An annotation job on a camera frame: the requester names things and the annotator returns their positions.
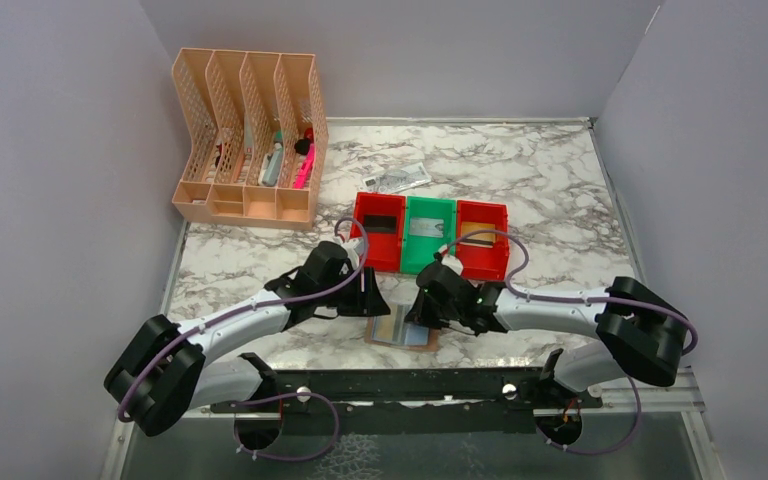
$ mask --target white marble surface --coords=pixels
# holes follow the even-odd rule
[[[401,192],[505,203],[509,230],[531,255],[515,282],[578,289],[632,275],[623,237],[583,125],[330,126],[330,147],[311,232],[193,224],[187,233],[169,317],[183,320],[242,301],[299,265],[334,221],[351,215],[360,178],[422,160],[434,181]],[[511,250],[511,265],[522,259]],[[379,273],[387,300],[410,303],[415,277]],[[588,340],[522,331],[466,336],[444,330],[435,353],[363,341],[366,319],[309,320],[258,339],[252,351],[273,368],[428,368],[541,365],[559,346]]]

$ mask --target silver screw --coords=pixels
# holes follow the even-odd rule
[[[502,387],[502,395],[505,396],[508,400],[513,400],[516,398],[516,386],[512,383],[506,383]]]
[[[296,393],[310,393],[310,389],[309,389],[309,388],[307,388],[307,387],[305,387],[304,385],[302,385],[301,387],[299,387],[299,388],[296,390]],[[296,397],[296,398],[298,398],[298,399],[299,399],[299,401],[300,401],[300,402],[302,402],[302,403],[305,403],[305,402],[307,402],[308,400],[310,400],[310,396],[308,396],[308,395],[299,395],[299,396],[298,396],[298,397]]]

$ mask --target peach desk organizer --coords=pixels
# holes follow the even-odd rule
[[[184,48],[172,78],[192,150],[172,203],[191,222],[310,229],[316,216],[328,127],[315,55]],[[312,173],[294,188],[305,158],[293,146],[313,128]],[[246,129],[252,152],[244,147]],[[281,131],[278,184],[257,184]]]

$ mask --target white wall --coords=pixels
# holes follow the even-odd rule
[[[596,116],[661,0],[140,0],[181,47],[318,55],[329,116]]]
[[[0,479],[94,478],[189,151],[136,0],[0,0]]]
[[[669,0],[596,125],[729,478],[768,478],[768,2]]]

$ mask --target plastic packet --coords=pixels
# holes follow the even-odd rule
[[[426,183],[431,183],[431,175],[422,162],[417,162],[364,177],[362,188],[372,193],[396,193]]]

